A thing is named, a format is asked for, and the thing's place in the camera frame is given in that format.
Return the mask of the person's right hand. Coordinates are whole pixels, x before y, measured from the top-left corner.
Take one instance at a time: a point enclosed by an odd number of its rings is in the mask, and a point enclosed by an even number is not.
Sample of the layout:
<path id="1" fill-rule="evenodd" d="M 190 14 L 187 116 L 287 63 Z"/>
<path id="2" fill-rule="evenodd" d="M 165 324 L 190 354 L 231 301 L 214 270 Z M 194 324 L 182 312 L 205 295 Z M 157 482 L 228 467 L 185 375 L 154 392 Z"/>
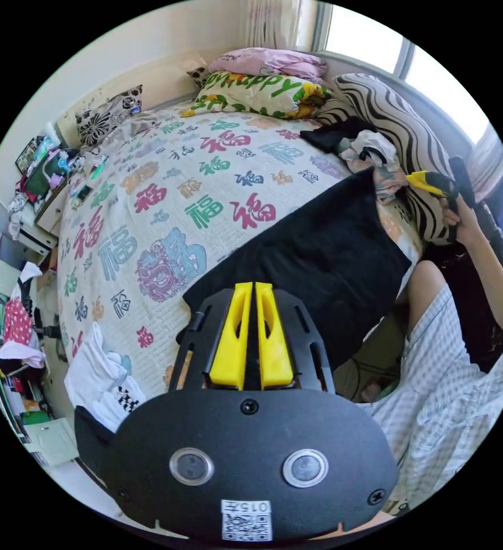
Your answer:
<path id="1" fill-rule="evenodd" d="M 457 241 L 465 244 L 480 234 L 477 217 L 461 195 L 458 194 L 453 205 L 447 198 L 441 198 L 439 204 L 443 212 L 443 221 L 448 228 L 455 231 Z"/>

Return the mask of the person's left hand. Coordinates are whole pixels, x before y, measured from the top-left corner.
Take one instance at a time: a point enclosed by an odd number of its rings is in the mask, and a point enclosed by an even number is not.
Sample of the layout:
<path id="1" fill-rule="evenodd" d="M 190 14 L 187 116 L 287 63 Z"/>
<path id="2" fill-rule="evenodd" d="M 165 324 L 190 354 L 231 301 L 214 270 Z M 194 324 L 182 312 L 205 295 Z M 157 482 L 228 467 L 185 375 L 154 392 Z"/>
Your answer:
<path id="1" fill-rule="evenodd" d="M 326 533 L 324 535 L 321 535 L 321 536 L 317 536 L 317 537 L 314 537 L 310 540 L 322 540 L 322 539 L 331 539 L 331 538 L 334 538 L 334 537 L 341 537 L 341 536 L 345 536 L 345 535 L 348 535 L 350 533 L 356 533 L 356 532 L 359 532 L 359 531 L 363 531 L 363 530 L 367 530 L 367 529 L 371 529 L 377 525 L 380 525 L 380 524 L 383 524 L 383 523 L 386 523 L 388 521 L 392 521 L 396 519 L 395 516 L 391 515 L 391 514 L 388 514 L 384 511 L 380 511 L 379 513 L 376 514 L 376 516 L 374 518 L 372 518 L 370 521 L 362 524 L 362 525 L 359 525 L 358 527 L 354 528 L 354 529 L 349 529 L 349 530 L 345 530 L 344 527 L 343 527 L 343 524 L 340 523 L 338 526 L 337 526 L 337 529 L 335 531 L 332 531 L 332 532 L 329 532 L 329 533 Z"/>

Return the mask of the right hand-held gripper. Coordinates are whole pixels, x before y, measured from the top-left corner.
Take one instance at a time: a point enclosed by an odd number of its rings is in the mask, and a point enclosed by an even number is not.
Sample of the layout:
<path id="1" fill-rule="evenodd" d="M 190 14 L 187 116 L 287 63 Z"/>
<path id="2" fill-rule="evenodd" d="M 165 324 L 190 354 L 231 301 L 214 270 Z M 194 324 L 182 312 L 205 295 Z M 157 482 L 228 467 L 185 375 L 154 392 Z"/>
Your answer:
<path id="1" fill-rule="evenodd" d="M 430 195 L 443 198 L 448 209 L 454 214 L 459 214 L 457 198 L 458 188 L 453 180 L 444 174 L 432 171 L 417 171 L 406 175 L 410 187 L 423 187 L 423 190 Z"/>

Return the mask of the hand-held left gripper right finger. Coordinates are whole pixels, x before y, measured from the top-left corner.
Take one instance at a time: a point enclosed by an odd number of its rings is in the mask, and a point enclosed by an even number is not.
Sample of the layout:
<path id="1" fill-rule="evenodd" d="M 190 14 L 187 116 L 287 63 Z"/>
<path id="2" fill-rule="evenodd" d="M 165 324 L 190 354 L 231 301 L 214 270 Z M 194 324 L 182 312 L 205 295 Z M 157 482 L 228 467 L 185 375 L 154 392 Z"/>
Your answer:
<path id="1" fill-rule="evenodd" d="M 293 367 L 272 284 L 257 282 L 255 289 L 261 389 L 291 386 Z"/>

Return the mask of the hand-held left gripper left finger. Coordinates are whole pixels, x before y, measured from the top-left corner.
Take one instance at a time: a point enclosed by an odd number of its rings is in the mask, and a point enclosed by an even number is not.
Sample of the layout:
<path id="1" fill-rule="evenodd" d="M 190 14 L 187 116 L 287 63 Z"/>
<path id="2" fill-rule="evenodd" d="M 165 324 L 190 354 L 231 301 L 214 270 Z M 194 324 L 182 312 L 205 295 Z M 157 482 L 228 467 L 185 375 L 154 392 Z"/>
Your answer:
<path id="1" fill-rule="evenodd" d="M 210 381 L 226 388 L 243 390 L 253 283 L 235 285 L 209 372 Z"/>

